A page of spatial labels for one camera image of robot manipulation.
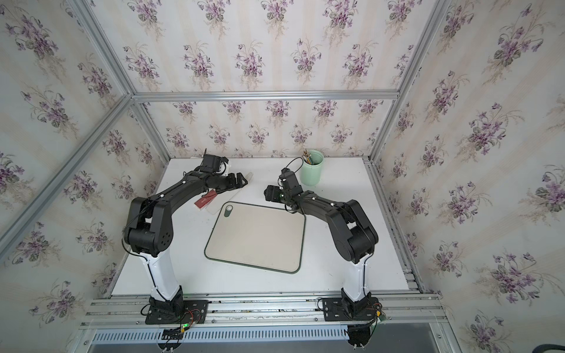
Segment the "beige cutting board green rim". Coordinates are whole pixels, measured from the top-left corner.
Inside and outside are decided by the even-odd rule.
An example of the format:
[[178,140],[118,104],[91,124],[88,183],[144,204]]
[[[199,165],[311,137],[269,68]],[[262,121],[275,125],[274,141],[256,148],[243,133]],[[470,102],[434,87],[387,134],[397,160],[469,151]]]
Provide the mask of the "beige cutting board green rim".
[[294,274],[301,267],[305,225],[301,213],[227,202],[204,254],[209,260]]

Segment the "white cleaver knife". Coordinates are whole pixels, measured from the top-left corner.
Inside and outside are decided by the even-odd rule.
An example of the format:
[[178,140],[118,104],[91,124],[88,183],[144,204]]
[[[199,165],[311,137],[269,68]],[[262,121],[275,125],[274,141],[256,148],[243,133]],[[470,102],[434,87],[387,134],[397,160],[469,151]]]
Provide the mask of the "white cleaver knife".
[[229,202],[237,193],[239,193],[240,191],[242,191],[244,189],[243,188],[239,188],[236,189],[234,191],[226,191],[223,194],[219,194],[217,195],[213,201],[211,201],[207,207],[205,208],[205,210],[210,213],[210,215],[216,215],[216,213],[218,213],[223,205],[226,202]]

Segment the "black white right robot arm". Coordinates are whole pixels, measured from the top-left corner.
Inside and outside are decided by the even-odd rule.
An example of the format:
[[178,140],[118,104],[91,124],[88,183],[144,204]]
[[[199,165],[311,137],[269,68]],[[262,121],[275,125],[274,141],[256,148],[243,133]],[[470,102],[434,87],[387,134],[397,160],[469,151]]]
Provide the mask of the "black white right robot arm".
[[338,254],[352,264],[342,288],[344,302],[359,304],[367,300],[366,265],[375,252],[379,235],[360,203],[354,199],[337,202],[313,191],[291,191],[275,185],[267,186],[263,194],[268,202],[283,204],[292,213],[313,216],[328,225]]

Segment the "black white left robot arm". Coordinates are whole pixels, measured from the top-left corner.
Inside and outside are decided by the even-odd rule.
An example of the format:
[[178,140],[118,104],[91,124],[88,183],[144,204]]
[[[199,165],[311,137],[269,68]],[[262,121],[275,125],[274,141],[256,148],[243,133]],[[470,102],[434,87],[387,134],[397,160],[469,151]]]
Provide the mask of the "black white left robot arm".
[[169,247],[174,239],[173,214],[185,203],[210,190],[217,194],[238,190],[248,184],[241,173],[190,171],[171,187],[132,200],[122,244],[138,257],[152,285],[150,307],[174,316],[184,311],[182,287],[177,281]]

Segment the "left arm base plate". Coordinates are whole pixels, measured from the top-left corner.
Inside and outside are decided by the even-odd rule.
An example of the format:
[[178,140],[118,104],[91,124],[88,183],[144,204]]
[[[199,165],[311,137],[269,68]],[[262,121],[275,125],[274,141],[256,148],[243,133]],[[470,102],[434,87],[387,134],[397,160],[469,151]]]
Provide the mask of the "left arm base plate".
[[180,304],[157,301],[150,297],[145,324],[203,324],[207,316],[208,304],[206,300],[185,300]]

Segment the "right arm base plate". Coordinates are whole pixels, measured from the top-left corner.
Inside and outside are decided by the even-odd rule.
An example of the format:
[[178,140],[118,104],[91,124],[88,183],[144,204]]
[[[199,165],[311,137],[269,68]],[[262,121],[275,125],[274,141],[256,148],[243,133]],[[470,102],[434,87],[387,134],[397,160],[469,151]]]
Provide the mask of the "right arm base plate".
[[359,302],[348,298],[321,298],[319,300],[326,322],[369,322],[382,312],[382,304],[374,297],[366,297]]

